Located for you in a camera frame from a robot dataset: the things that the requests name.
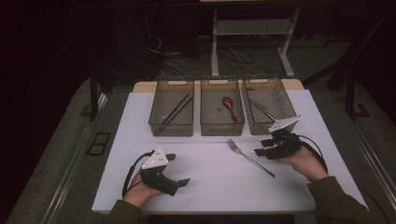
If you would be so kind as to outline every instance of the cable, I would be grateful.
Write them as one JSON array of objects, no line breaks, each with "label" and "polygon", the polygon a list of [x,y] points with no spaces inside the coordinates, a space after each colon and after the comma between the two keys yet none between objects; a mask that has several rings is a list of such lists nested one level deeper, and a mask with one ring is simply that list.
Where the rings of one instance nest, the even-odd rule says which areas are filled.
[{"label": "cable", "polygon": [[308,137],[305,137],[305,136],[303,136],[303,135],[297,135],[297,136],[298,136],[298,137],[303,137],[303,138],[308,139],[309,141],[311,141],[311,142],[317,147],[317,149],[318,149],[318,151],[319,151],[319,153],[320,153],[320,157],[323,158],[323,154],[321,153],[321,150],[320,150],[319,146],[318,146],[312,139],[310,139],[310,138],[308,138]]},{"label": "cable", "polygon": [[163,69],[163,70],[166,70],[166,71],[170,72],[170,73],[173,74],[175,77],[178,77],[178,74],[177,74],[177,73],[175,73],[175,72],[172,71],[171,69],[167,68],[166,66],[161,66],[161,65],[160,65],[160,68]]},{"label": "cable", "polygon": [[[251,59],[249,62],[246,62],[245,60],[242,60],[245,64],[252,64],[252,63],[255,62],[254,57],[253,57],[251,54],[247,53],[245,50],[241,50],[241,49],[240,49],[240,51],[243,52],[243,53],[245,53],[245,54]],[[225,54],[220,54],[220,55],[223,56],[223,57],[225,57],[225,58],[227,58],[227,59],[230,59],[230,60],[232,60],[232,61],[236,61],[236,62],[239,62],[239,63],[240,63],[240,60],[235,59],[235,57],[229,57],[229,56],[226,56]]]},{"label": "cable", "polygon": [[156,49],[159,49],[159,48],[161,47],[161,39],[160,39],[157,35],[152,35],[152,36],[157,37],[157,39],[158,39],[158,46],[157,46]]},{"label": "cable", "polygon": [[206,56],[205,62],[202,65],[199,65],[198,67],[195,67],[195,68],[188,68],[186,66],[183,66],[181,63],[177,63],[177,62],[174,62],[174,61],[169,60],[169,59],[165,59],[165,61],[169,62],[169,63],[174,63],[178,67],[182,68],[183,70],[185,69],[185,70],[191,70],[192,71],[192,70],[198,70],[198,69],[201,69],[201,68],[205,67],[207,65],[207,63],[209,62],[209,58],[210,58],[210,53]]},{"label": "cable", "polygon": [[177,76],[184,76],[184,69],[183,68],[181,68],[181,69],[183,69],[181,72],[179,71],[179,70],[177,70],[174,66],[169,66],[169,65],[167,65],[167,64],[163,64],[163,67],[164,68],[167,68],[169,71],[170,70],[173,70],[173,71],[175,71],[175,73],[177,74]]},{"label": "cable", "polygon": [[[287,138],[287,139],[290,139],[292,141],[295,141],[295,142],[301,144],[302,146],[306,147],[306,149],[308,149],[312,153],[312,155],[318,160],[318,162],[320,162],[320,164],[326,170],[326,172],[328,172],[326,161],[324,160],[323,155],[321,154],[320,148],[314,141],[312,141],[310,138],[307,138],[305,136],[297,135],[295,133],[289,133],[289,131],[287,131],[287,133],[278,133],[278,134],[273,133],[273,137],[274,137],[273,141],[275,141],[275,142],[284,141],[284,139]],[[309,144],[301,141],[298,137],[304,137],[304,138],[310,140],[312,143],[314,143],[315,146],[318,148],[319,153],[314,148],[312,148]]]},{"label": "cable", "polygon": [[159,53],[159,54],[163,54],[163,52],[160,52],[160,51],[158,51],[158,50],[155,50],[155,49],[148,49],[149,51],[151,51],[151,52],[154,52],[154,53]]},{"label": "cable", "polygon": [[136,167],[137,163],[140,162],[140,161],[141,161],[143,158],[145,158],[145,157],[150,157],[150,156],[152,155],[152,153],[154,153],[154,150],[152,150],[151,152],[147,152],[147,153],[141,155],[141,156],[140,156],[139,158],[137,158],[137,160],[134,162],[134,165],[131,166],[131,168],[129,168],[128,175],[127,175],[126,178],[125,178],[125,182],[124,182],[124,185],[123,185],[123,188],[122,188],[122,197],[125,195],[125,193],[128,191],[128,189],[130,189],[130,188],[128,188],[128,185],[129,185],[129,182],[130,182],[130,180],[131,180],[131,176],[132,176],[132,174],[134,173],[134,168]]},{"label": "cable", "polygon": [[224,54],[222,54],[222,53],[220,53],[220,52],[218,52],[218,57],[219,57],[219,59],[220,59],[224,64],[226,64],[227,66],[229,66],[229,67],[231,67],[231,68],[245,68],[244,65],[235,66],[235,65],[232,65],[232,64],[230,64],[230,63],[227,63],[227,62],[223,59],[223,57],[228,58],[228,59],[230,59],[230,60],[237,61],[238,63],[240,63],[240,62],[239,62],[238,60],[233,59],[233,58],[230,58],[230,57],[228,57],[228,56],[226,56],[226,55],[224,55]]},{"label": "cable", "polygon": [[371,194],[369,194],[369,192],[367,192],[364,188],[359,187],[359,190],[361,192],[365,193],[375,203],[375,205],[378,207],[379,211],[381,211],[382,216],[384,216],[385,222],[387,224],[389,224],[390,222],[389,222],[389,218],[388,218],[387,214],[385,213],[385,211],[381,207],[381,205],[376,201],[376,199]]},{"label": "cable", "polygon": [[129,188],[126,190],[126,192],[128,192],[128,190],[132,189],[134,186],[136,186],[136,185],[138,185],[138,184],[140,184],[140,183],[142,183],[142,182],[143,182],[143,180],[140,180],[139,182],[135,183],[134,185],[132,185],[131,187],[129,187]]},{"label": "cable", "polygon": [[165,59],[165,63],[166,62],[169,62],[169,63],[174,63],[176,66],[171,66],[171,65],[168,65],[168,64],[166,64],[165,66],[167,66],[167,67],[176,67],[176,68],[181,68],[182,70],[183,70],[183,74],[184,74],[184,70],[186,69],[183,65],[181,65],[180,63],[176,63],[176,62],[174,62],[174,61],[171,61],[171,60],[166,60]]},{"label": "cable", "polygon": [[257,73],[259,73],[259,74],[265,75],[264,73],[262,73],[262,72],[260,72],[260,71],[258,71],[258,70],[255,70],[255,69],[249,67],[247,64],[245,64],[245,62],[235,53],[235,51],[233,51],[233,49],[231,49],[231,48],[229,48],[229,47],[227,47],[227,49],[229,49],[229,50],[239,59],[239,61],[240,61],[246,68],[248,68],[249,70],[251,70],[251,71],[253,71],[253,72],[257,72]]}]

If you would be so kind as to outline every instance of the floor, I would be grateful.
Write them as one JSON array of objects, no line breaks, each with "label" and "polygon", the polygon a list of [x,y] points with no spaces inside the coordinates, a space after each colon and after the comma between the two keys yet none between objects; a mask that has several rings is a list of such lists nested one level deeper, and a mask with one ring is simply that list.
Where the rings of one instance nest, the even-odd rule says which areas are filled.
[{"label": "floor", "polygon": [[[264,73],[281,74],[287,78],[276,54],[276,47],[282,41],[282,36],[221,39],[220,75]],[[295,78],[305,80],[313,76],[337,61],[349,45],[348,42],[330,43],[327,46],[324,43],[323,36],[292,39],[288,57]],[[210,41],[206,36],[201,37],[199,52],[194,57],[187,57],[177,49],[165,52],[167,57],[161,60],[162,69],[158,76],[210,76]],[[363,198],[376,223],[387,223],[386,218],[389,223],[396,223],[395,206],[389,200],[391,196],[384,190],[381,176],[373,171],[363,153],[367,148],[375,147],[375,155],[387,175],[392,180],[396,179],[393,163],[396,158],[396,150],[393,150],[396,147],[396,127],[359,84],[355,103],[362,104],[370,117],[351,121],[344,109],[345,85],[340,91],[329,91],[326,84],[331,76],[332,73],[321,77],[305,88],[311,91],[349,172],[357,185],[364,189]],[[110,137],[102,156],[89,156],[85,152],[96,133],[110,133],[114,138],[131,89],[116,87],[113,92],[106,94],[101,98],[99,114],[90,121],[87,117],[89,80],[81,84],[8,223],[103,223],[104,216],[91,211],[91,207],[114,139]],[[241,223],[256,223],[248,218],[243,220]],[[316,221],[313,214],[294,214],[294,223],[310,224]]]}]

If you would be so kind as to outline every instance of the metal frame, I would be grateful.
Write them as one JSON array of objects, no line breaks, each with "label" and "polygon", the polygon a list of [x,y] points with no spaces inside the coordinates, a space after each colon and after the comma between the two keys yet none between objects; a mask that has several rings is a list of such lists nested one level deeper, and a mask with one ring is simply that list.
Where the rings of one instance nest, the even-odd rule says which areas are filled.
[{"label": "metal frame", "polygon": [[372,169],[378,183],[381,185],[382,190],[384,190],[387,195],[389,202],[392,204],[394,210],[396,210],[396,186],[389,176],[387,170],[382,165],[379,158],[376,156],[375,151],[370,146],[367,139],[364,137],[364,134],[361,132],[356,121],[351,118],[346,118],[349,122],[349,125],[355,134],[355,137],[361,144],[361,153],[364,155],[367,163],[369,163],[370,168]]},{"label": "metal frame", "polygon": [[100,120],[101,113],[106,105],[107,97],[102,93],[99,97],[98,101],[98,118],[90,122],[87,127],[85,127],[84,132],[80,140],[78,141],[78,145],[76,147],[75,154],[71,159],[64,177],[62,178],[61,183],[58,188],[55,190],[55,194],[52,197],[52,201],[49,204],[49,208],[46,211],[41,223],[55,223],[56,218],[61,212],[62,206],[64,204],[64,200],[67,197],[67,194],[73,184],[73,180],[78,171],[78,167],[80,166],[80,161],[84,153],[86,152],[87,145],[89,144],[89,140],[92,139],[93,133],[97,126],[98,121]]},{"label": "metal frame", "polygon": [[[218,21],[218,11],[214,9],[213,12],[213,38],[212,38],[212,55],[211,55],[211,62],[212,62],[212,76],[219,75],[219,61],[218,61],[218,50],[217,50],[217,40],[218,35],[279,35],[285,34],[285,42],[283,46],[277,48],[277,52],[279,58],[285,68],[286,75],[288,77],[294,77],[294,72],[291,68],[289,59],[286,55],[288,51],[288,47],[293,35],[294,27],[297,23],[297,18],[300,13],[300,8],[297,7],[293,10],[293,14],[291,19],[289,20],[289,26],[285,29],[284,32],[270,32],[268,30],[263,29],[262,25],[269,21],[276,21],[276,20],[261,20],[261,21]],[[246,29],[244,24],[247,22],[251,22],[251,26],[254,27],[253,29]],[[227,29],[227,24],[230,26],[234,26],[233,28]]]}]

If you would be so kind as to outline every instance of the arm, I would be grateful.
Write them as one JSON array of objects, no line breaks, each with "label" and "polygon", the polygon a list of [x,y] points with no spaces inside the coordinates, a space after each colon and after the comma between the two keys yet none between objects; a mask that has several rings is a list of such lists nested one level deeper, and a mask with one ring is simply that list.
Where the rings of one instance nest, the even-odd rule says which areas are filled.
[{"label": "arm", "polygon": [[312,153],[301,147],[293,156],[276,160],[289,163],[311,183],[311,192],[317,207],[318,224],[370,223],[365,206],[344,193],[334,176],[329,176]]},{"label": "arm", "polygon": [[131,182],[131,188],[126,192],[122,200],[117,200],[106,218],[107,224],[134,224],[140,218],[141,207],[152,197],[163,194],[159,190],[145,185],[140,176],[136,174]]}]

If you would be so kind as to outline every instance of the utensil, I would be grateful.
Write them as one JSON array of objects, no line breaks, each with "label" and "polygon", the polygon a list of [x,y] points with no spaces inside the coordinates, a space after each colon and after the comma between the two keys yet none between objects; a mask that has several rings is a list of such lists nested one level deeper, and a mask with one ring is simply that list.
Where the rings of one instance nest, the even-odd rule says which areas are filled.
[{"label": "utensil", "polygon": [[277,122],[277,119],[274,118],[274,116],[272,116],[270,113],[268,113],[268,111],[266,110],[265,106],[259,104],[258,102],[256,102],[256,101],[253,100],[253,99],[249,99],[249,101],[250,101],[254,106],[256,106],[258,109],[260,109],[260,111],[261,111],[262,113],[264,113],[266,116],[268,116],[268,118],[270,118],[273,122]]},{"label": "utensil", "polygon": [[171,111],[171,113],[168,115],[168,117],[166,117],[166,119],[163,121],[163,123],[158,127],[157,132],[163,131],[163,130],[165,129],[165,126],[166,126],[167,124],[169,124],[169,123],[178,115],[178,113],[180,113],[180,112],[184,109],[184,107],[186,107],[186,105],[187,105],[187,104],[192,100],[192,98],[193,98],[193,97],[190,97],[190,99],[188,99],[188,100],[186,101],[186,99],[187,99],[187,97],[188,97],[189,95],[190,95],[190,94],[187,93],[187,94],[183,97],[183,99],[181,99],[181,101],[175,106],[175,108]]},{"label": "utensil", "polygon": [[234,142],[233,140],[228,139],[227,141],[228,145],[230,146],[230,148],[233,150],[234,153],[239,154],[244,156],[248,161],[250,161],[251,163],[253,163],[254,165],[256,165],[260,170],[262,170],[263,172],[265,172],[266,174],[268,174],[269,176],[271,176],[272,178],[275,178],[275,175],[273,173],[271,173],[270,171],[268,171],[267,169],[265,169],[263,166],[261,166],[258,162],[254,161],[253,159],[251,159],[249,156],[245,155],[241,148],[239,148]]},{"label": "utensil", "polygon": [[235,113],[233,112],[233,99],[231,99],[231,97],[229,96],[224,96],[222,102],[230,110],[231,117],[233,118],[233,123],[239,123]]}]

